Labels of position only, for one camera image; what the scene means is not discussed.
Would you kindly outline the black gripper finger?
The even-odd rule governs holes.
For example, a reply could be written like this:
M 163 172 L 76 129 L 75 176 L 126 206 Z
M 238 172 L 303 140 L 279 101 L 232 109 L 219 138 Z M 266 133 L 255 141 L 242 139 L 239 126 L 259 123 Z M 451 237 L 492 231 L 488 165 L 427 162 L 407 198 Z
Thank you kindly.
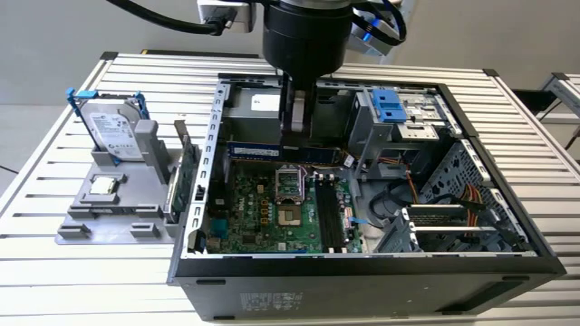
M 280 144 L 307 147 L 312 133 L 312 114 L 316 108 L 316 82 L 299 83 L 287 72 L 282 75 L 279 104 Z

